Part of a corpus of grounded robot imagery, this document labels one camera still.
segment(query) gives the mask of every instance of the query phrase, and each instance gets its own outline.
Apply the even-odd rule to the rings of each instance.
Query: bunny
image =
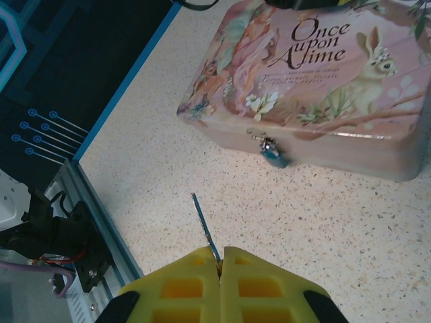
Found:
[[[374,102],[382,95],[383,79],[398,72],[395,60],[385,53],[377,27],[370,35],[356,34],[358,46],[368,60],[357,77],[331,91],[319,104],[319,110],[328,117],[347,117],[359,111],[361,115],[376,111]]]

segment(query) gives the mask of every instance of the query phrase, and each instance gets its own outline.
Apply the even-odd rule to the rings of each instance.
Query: table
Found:
[[[176,117],[224,13],[181,9],[81,159],[144,273],[213,239],[322,285],[350,322],[429,322],[431,165],[396,183],[304,164],[279,170]]]

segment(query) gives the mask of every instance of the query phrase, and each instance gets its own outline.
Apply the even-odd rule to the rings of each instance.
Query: cable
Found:
[[[70,217],[71,216],[71,213],[68,211],[68,210],[66,210],[66,208],[65,208],[65,199],[66,199],[66,196],[67,196],[67,194],[66,194],[66,192],[64,191],[64,190],[61,190],[60,192],[58,192],[51,200],[50,200],[50,203],[51,203],[51,205],[56,201],[56,200],[58,200],[59,199],[59,197],[61,196],[61,198],[60,198],[60,209],[63,211],[63,213],[66,215],[66,217]]]
[[[212,8],[214,5],[216,5],[218,3],[218,1],[219,0],[214,0],[214,2],[210,3],[209,5],[193,5],[192,3],[189,3],[186,0],[176,0],[173,2],[177,2],[180,5],[182,5],[183,7],[186,7],[187,9],[190,9],[190,10],[205,11],[205,10]]]
[[[58,293],[55,288],[53,288],[53,293],[55,297],[62,298],[69,290],[70,286],[73,282],[73,275],[70,271],[65,268],[59,267],[48,267],[48,266],[28,266],[27,264],[14,264],[12,262],[2,261],[0,260],[0,268],[11,269],[15,271],[30,271],[33,273],[54,273],[67,277],[67,282],[63,288],[63,290]]]

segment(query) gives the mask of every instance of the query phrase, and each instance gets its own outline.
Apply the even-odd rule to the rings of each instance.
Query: white flower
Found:
[[[267,94],[262,98],[256,99],[254,102],[250,103],[249,106],[251,110],[255,113],[253,118],[255,121],[259,122],[262,119],[262,114],[268,113],[274,107],[278,99],[278,92],[274,92],[271,95]]]

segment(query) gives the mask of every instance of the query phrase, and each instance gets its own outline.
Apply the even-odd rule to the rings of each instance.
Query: black cable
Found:
[[[218,1],[219,0],[214,0],[214,2],[209,5],[193,5],[192,3],[189,3],[186,0],[176,0],[174,2],[177,2],[183,7],[186,7],[187,9],[190,9],[190,10],[205,11],[212,8],[214,5],[216,5]]]
[[[58,192],[51,200],[50,200],[50,203],[51,203],[51,205],[56,201],[56,200],[58,200],[59,199],[59,197],[61,196],[61,198],[60,198],[60,209],[63,211],[63,213],[66,215],[66,217],[70,217],[71,216],[71,214],[70,214],[70,212],[68,211],[68,210],[66,210],[66,208],[65,208],[65,199],[66,199],[66,192],[64,191],[64,190],[61,190],[60,192]]]

